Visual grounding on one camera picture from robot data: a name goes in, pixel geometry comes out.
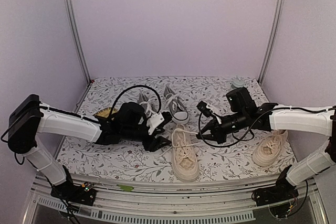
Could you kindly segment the grey sneaker with white laces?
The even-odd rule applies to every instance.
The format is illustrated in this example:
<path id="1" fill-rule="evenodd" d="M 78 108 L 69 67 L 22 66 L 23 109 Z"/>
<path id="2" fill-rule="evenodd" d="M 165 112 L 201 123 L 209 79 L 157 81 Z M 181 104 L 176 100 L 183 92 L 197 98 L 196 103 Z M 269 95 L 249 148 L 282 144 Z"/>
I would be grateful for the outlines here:
<path id="1" fill-rule="evenodd" d="M 138 98 L 138 104 L 144 108 L 145 115 L 147 118 L 150 118 L 152 115 L 157 113 L 153 101 L 154 101 L 153 98 L 148 98 L 143 92 L 140 92 Z"/>

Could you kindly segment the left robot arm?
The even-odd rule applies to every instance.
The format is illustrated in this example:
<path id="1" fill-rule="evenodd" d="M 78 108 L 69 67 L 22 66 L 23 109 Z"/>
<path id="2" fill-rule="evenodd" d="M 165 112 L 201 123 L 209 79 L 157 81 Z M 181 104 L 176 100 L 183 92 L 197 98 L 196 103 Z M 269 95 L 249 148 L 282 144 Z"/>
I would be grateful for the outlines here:
<path id="1" fill-rule="evenodd" d="M 63 168 L 40 144 L 37 134 L 50 133 L 80 138 L 98 145 L 118 144 L 121 140 L 141 142 L 144 149 L 155 152 L 169 145 L 160 134 L 172 116 L 168 112 L 146 116 L 143 106 L 128 102 L 108 116 L 94 118 L 62 111 L 41 103 L 36 94 L 29 95 L 10 115 L 5 132 L 8 148 L 28 159 L 67 200 L 78 195 Z"/>

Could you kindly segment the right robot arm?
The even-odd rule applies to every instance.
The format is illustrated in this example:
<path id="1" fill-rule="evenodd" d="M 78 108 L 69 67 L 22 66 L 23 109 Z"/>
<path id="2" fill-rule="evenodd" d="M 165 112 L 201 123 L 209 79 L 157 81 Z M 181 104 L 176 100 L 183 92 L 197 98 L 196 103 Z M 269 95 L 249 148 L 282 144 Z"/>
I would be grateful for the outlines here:
<path id="1" fill-rule="evenodd" d="M 216 148 L 224 147 L 226 136 L 239 130 L 261 131 L 291 130 L 317 133 L 328 140 L 302 161 L 286 168 L 271 190 L 276 201 L 284 200 L 292 188 L 304 180 L 335 165 L 335 107 L 302 108 L 278 103 L 263 103 L 257 106 L 247 88 L 236 88 L 226 94 L 231 115 L 220 116 L 212 106 L 201 101 L 197 108 L 211 120 L 199 127 L 197 138 L 209 144 L 217 142 Z"/>

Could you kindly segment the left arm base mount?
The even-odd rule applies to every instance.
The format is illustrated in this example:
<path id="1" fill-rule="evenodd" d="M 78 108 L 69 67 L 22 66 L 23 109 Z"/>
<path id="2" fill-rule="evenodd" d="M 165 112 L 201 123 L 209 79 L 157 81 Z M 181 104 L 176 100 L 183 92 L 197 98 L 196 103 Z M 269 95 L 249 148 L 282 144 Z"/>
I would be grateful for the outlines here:
<path id="1" fill-rule="evenodd" d="M 66 180 L 60 185 L 52 185 L 50 195 L 64 201 L 93 206 L 97 194 L 94 183 L 84 182 L 81 185 L 75 185 L 69 170 L 65 166 L 63 166 L 63 169 L 65 170 Z"/>

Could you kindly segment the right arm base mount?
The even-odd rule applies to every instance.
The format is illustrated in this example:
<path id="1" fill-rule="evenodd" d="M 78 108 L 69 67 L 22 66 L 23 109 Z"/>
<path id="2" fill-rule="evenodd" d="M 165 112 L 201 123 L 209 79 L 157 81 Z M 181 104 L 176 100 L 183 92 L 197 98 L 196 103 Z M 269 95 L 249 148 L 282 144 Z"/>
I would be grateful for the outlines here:
<path id="1" fill-rule="evenodd" d="M 296 186 L 286 180 L 287 172 L 291 166 L 289 165 L 280 173 L 274 186 L 258 188 L 252 192 L 251 199 L 257 206 L 274 204 L 299 196 Z"/>

